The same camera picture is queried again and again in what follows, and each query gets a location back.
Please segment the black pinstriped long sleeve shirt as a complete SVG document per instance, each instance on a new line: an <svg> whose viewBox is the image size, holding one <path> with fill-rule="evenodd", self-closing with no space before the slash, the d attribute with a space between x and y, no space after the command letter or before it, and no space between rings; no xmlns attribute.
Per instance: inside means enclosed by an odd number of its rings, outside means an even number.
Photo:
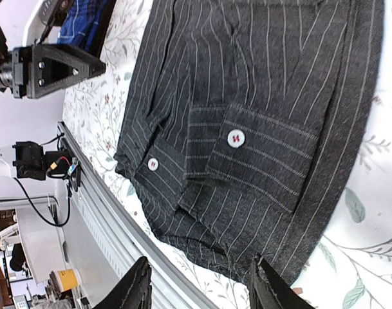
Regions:
<svg viewBox="0 0 392 309"><path fill-rule="evenodd" d="M115 160L157 240L292 284L364 135L383 1L154 1Z"/></svg>

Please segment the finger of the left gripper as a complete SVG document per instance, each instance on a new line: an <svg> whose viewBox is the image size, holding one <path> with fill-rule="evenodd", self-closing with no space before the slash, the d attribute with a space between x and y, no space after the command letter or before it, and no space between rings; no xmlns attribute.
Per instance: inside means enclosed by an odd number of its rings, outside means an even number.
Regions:
<svg viewBox="0 0 392 309"><path fill-rule="evenodd" d="M24 58L26 96L38 99L105 73L98 57L68 44L38 44Z"/></svg>

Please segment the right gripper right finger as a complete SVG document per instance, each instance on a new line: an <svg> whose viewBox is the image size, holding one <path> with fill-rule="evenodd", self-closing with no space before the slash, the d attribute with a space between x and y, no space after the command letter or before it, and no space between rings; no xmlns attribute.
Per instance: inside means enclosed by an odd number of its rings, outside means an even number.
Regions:
<svg viewBox="0 0 392 309"><path fill-rule="evenodd" d="M255 309L313 309L261 256L250 264L249 298Z"/></svg>

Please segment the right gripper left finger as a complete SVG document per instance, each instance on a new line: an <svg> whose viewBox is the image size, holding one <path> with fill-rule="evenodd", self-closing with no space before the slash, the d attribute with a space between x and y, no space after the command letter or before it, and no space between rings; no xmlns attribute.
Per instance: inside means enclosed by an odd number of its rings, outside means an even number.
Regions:
<svg viewBox="0 0 392 309"><path fill-rule="evenodd" d="M148 309L152 307L152 268L140 257L94 309Z"/></svg>

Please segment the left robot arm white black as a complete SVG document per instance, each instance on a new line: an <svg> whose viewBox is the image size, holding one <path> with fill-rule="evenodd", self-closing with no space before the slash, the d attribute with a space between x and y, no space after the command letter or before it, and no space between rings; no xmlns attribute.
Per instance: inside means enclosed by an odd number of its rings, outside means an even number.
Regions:
<svg viewBox="0 0 392 309"><path fill-rule="evenodd" d="M0 91L14 98L38 99L105 73L99 56L70 44L47 44L51 29L63 21L72 1L42 1L35 20L41 36L9 51L0 26Z"/></svg>

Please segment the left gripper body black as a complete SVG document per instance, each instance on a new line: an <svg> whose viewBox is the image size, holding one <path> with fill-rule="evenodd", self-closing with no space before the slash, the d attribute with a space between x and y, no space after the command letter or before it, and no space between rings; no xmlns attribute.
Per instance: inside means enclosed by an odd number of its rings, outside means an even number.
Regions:
<svg viewBox="0 0 392 309"><path fill-rule="evenodd" d="M32 47L19 46L8 51L6 37L0 25L0 91L11 91L14 98L31 98L29 68Z"/></svg>

